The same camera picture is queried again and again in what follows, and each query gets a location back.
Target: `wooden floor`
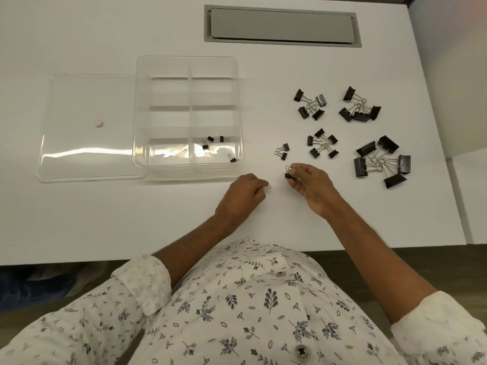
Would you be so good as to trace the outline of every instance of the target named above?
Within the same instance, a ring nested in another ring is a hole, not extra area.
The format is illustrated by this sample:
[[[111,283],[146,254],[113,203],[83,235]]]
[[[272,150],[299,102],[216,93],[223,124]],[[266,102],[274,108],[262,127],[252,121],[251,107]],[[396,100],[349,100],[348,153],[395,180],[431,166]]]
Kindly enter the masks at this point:
[[[451,294],[474,317],[487,324],[487,245],[404,248],[398,255],[437,289]],[[323,268],[386,335],[391,336],[389,323],[363,279],[344,251],[307,252]],[[109,278],[110,273],[125,261],[112,261],[100,278],[79,295]],[[43,305],[28,307],[16,313],[0,314],[0,348],[20,330],[39,318],[67,305],[67,297]]]

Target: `white shirt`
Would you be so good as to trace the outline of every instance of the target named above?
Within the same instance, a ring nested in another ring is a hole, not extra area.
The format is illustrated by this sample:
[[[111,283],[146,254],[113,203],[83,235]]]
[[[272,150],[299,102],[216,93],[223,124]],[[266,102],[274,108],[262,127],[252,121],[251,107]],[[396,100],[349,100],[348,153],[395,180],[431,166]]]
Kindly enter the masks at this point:
[[[245,239],[218,246],[171,294],[156,258],[25,328],[0,350],[9,365],[485,364],[484,325],[437,292],[392,326],[399,354],[312,258]]]

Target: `rolled-up sleeve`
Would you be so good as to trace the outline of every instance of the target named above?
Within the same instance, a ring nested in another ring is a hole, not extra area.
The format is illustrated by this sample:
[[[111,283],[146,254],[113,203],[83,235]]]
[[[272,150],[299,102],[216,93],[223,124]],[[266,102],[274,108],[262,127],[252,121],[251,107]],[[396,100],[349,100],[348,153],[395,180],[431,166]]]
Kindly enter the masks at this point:
[[[487,364],[485,325],[438,291],[391,327],[410,363]]]
[[[133,259],[97,288],[23,329],[0,350],[0,362],[113,365],[170,297],[166,267],[152,256]]]

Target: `person's right arm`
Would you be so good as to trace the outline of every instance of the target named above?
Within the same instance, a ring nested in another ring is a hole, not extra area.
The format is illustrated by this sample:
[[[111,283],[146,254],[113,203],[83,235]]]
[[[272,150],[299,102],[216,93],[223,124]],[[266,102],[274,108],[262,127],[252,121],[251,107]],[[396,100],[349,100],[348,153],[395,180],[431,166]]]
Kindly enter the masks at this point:
[[[405,353],[440,363],[447,358],[484,363],[485,326],[397,256],[344,201],[324,171],[298,163],[291,168],[289,173],[297,179],[288,179],[289,185],[328,221],[393,324],[391,330]]]

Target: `blue jeans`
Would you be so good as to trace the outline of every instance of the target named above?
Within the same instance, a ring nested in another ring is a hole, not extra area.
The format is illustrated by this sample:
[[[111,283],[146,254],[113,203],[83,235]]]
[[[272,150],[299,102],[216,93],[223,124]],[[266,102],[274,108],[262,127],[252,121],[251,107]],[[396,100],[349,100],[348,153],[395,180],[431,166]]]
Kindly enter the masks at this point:
[[[27,280],[35,270],[36,265],[0,267],[0,313],[64,297],[76,280],[76,273]]]

